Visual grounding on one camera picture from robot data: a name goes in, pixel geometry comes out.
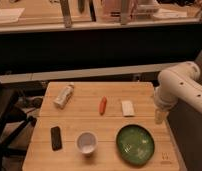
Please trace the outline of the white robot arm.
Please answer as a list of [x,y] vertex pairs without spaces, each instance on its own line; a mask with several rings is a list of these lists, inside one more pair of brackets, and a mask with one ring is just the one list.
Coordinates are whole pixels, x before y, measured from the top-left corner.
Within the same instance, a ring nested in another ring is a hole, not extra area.
[[192,61],[179,63],[159,73],[159,86],[153,93],[156,124],[161,124],[166,119],[179,99],[202,114],[202,85],[197,83],[200,74],[199,66]]

